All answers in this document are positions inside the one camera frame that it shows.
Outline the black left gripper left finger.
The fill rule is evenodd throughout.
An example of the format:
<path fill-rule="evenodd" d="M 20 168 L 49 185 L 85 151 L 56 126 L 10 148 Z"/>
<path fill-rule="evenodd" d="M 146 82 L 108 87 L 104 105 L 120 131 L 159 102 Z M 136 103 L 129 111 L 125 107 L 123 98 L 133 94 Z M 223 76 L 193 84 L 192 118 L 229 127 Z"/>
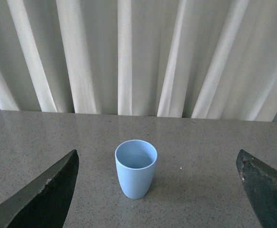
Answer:
<path fill-rule="evenodd" d="M 73 198 L 79 157 L 72 150 L 0 204 L 0 228 L 61 228 Z"/>

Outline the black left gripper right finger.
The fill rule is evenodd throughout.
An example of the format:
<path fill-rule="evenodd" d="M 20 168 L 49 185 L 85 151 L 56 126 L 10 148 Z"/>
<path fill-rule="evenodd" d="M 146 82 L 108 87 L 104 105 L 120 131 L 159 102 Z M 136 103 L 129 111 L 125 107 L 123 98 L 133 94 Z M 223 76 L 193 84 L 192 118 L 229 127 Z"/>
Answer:
<path fill-rule="evenodd" d="M 240 150 L 236 166 L 249 202 L 263 228 L 277 228 L 277 170 Z"/>

